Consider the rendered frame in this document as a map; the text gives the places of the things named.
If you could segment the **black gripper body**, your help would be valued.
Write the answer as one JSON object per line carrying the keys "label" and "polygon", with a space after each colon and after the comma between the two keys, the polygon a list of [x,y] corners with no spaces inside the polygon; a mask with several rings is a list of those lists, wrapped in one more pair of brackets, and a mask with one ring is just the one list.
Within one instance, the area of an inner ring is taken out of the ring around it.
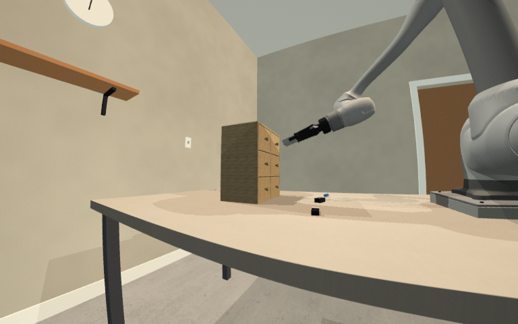
{"label": "black gripper body", "polygon": [[318,127],[315,128],[314,131],[311,131],[311,133],[318,130],[319,132],[323,131],[324,134],[327,134],[327,133],[329,133],[331,131],[329,123],[328,123],[328,121],[327,121],[327,119],[325,117],[323,117],[322,119],[319,119],[318,122],[319,122],[319,124],[315,125],[315,126],[318,126]]}

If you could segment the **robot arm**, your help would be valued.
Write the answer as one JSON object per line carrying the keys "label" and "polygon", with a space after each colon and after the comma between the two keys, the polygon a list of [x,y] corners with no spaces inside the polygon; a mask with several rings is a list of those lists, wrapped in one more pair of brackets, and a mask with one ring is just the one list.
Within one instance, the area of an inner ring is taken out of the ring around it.
{"label": "robot arm", "polygon": [[477,92],[460,133],[463,188],[452,193],[474,200],[518,200],[518,29],[503,0],[414,0],[393,42],[326,119],[335,132],[371,117],[375,104],[362,93],[442,8]]}

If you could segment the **small wooden chest of drawers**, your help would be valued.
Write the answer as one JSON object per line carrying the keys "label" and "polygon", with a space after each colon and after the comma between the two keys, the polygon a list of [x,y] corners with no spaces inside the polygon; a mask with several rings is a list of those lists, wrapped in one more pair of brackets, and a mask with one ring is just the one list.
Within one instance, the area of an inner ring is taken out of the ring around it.
{"label": "small wooden chest of drawers", "polygon": [[[222,126],[221,130],[221,201],[258,205],[280,196],[279,155],[258,148],[258,124],[253,121]],[[258,151],[279,157],[279,175],[258,175]],[[279,176],[279,195],[271,198],[271,176]],[[258,202],[258,177],[270,177],[270,199]]]}

